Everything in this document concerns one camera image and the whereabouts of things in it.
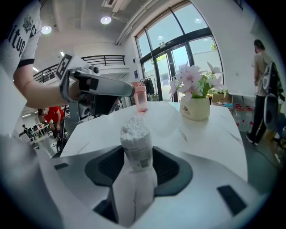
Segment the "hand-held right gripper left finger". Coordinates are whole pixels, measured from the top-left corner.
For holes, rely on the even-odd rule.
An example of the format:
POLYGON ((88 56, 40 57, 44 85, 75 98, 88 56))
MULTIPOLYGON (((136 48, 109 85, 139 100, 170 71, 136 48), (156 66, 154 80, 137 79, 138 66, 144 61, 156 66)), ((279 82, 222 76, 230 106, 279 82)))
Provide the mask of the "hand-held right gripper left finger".
POLYGON ((57 158, 38 150, 38 160, 65 228, 123 228, 113 187, 124 165, 121 146, 57 158))

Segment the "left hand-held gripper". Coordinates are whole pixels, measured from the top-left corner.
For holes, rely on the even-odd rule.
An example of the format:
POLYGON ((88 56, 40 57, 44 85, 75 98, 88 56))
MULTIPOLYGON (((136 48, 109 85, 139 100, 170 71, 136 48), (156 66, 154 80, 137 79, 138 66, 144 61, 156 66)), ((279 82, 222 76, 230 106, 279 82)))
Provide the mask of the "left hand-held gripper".
POLYGON ((98 76, 99 69, 89 65, 76 55, 65 54, 55 72, 59 81, 60 93, 68 101, 71 122, 80 122, 91 114, 109 115, 115 110, 122 97, 131 97, 135 93, 132 84, 111 78, 98 76), (79 98, 70 97, 70 79, 79 83, 79 98), (89 94, 96 94, 89 101, 89 94))

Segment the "person's left hand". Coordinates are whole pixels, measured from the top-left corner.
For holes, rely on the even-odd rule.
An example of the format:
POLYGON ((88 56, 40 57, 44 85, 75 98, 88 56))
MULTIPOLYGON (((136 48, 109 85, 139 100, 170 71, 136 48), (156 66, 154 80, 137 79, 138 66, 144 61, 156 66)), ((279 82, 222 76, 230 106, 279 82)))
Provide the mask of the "person's left hand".
POLYGON ((68 95, 72 101, 79 100, 80 96, 79 81, 75 81, 72 85, 69 86, 68 95))

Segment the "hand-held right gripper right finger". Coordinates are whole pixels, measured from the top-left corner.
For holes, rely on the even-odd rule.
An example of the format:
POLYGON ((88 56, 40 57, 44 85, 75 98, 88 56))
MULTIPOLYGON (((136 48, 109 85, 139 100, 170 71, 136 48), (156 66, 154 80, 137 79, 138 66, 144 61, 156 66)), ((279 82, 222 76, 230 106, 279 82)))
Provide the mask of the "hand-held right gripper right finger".
POLYGON ((243 229, 265 203, 224 165, 185 152, 153 148, 155 198, 136 229, 243 229))

